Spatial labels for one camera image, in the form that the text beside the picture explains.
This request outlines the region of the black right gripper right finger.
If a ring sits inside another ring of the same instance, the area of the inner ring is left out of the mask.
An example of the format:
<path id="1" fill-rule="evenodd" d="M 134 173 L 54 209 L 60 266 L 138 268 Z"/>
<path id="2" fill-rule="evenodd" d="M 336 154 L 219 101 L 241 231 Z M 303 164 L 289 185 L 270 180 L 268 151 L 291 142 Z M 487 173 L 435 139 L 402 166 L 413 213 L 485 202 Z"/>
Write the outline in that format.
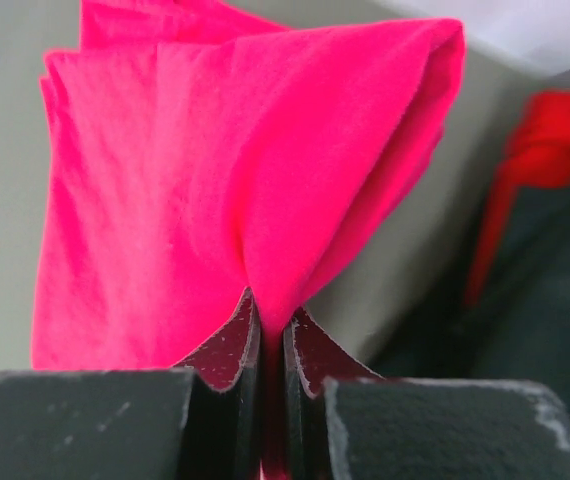
<path id="1" fill-rule="evenodd" d="M 283 356 L 292 479 L 570 479 L 570 419 L 544 385 L 387 379 L 304 309 Z"/>

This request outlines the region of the pink t shirt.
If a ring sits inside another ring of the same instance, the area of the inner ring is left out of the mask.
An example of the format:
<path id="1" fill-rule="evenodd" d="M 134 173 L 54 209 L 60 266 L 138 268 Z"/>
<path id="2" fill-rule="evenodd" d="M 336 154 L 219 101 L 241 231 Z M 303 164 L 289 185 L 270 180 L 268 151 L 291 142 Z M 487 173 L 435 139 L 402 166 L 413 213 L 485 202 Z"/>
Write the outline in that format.
<path id="1" fill-rule="evenodd" d="M 171 366 L 251 290 L 262 468 L 284 478 L 282 331 L 424 174 L 464 58 L 452 18 L 291 29 L 216 1 L 83 2 L 41 80 L 33 366 Z"/>

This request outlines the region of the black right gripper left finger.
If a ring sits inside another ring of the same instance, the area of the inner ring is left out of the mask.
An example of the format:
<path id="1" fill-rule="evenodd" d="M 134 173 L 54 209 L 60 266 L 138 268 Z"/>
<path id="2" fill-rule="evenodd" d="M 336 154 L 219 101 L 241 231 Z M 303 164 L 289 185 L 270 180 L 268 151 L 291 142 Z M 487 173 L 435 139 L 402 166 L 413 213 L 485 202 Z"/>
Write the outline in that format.
<path id="1" fill-rule="evenodd" d="M 0 372 L 0 479 L 256 479 L 257 308 L 161 370 Z"/>

